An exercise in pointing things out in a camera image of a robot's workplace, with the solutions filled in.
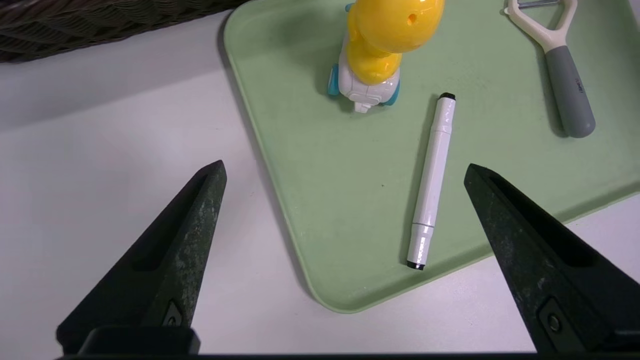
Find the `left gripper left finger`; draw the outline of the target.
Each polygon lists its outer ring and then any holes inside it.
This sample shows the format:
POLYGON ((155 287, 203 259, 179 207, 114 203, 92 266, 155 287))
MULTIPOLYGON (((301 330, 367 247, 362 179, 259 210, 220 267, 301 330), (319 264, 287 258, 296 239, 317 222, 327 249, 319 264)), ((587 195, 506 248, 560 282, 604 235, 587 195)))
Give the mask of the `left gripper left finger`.
POLYGON ((198 353, 192 329, 227 173, 199 169, 55 331, 64 353, 198 353))

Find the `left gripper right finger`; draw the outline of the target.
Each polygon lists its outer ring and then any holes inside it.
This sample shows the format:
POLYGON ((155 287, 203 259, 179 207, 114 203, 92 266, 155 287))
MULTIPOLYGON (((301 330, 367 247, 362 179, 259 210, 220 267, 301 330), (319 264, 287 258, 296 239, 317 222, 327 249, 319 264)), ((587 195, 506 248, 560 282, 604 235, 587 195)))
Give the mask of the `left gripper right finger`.
POLYGON ((538 353, 638 353, 633 278, 493 170, 464 187, 538 353))

